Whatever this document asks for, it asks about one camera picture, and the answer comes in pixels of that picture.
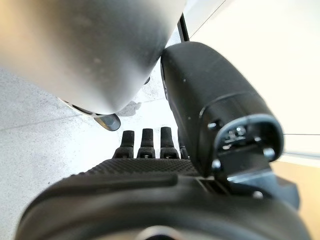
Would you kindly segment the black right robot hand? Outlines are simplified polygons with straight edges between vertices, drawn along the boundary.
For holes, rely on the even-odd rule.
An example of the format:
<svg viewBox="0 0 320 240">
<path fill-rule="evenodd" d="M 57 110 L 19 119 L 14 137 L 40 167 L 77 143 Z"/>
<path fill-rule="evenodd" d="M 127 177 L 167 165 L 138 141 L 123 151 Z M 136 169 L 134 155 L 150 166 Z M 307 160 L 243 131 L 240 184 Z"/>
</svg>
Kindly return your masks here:
<svg viewBox="0 0 320 240">
<path fill-rule="evenodd" d="M 199 42 L 166 48 L 161 76 L 178 127 L 124 131 L 111 159 L 38 195 L 17 240 L 309 240 L 295 183 L 276 176 L 284 134 L 266 102 Z"/>
</svg>

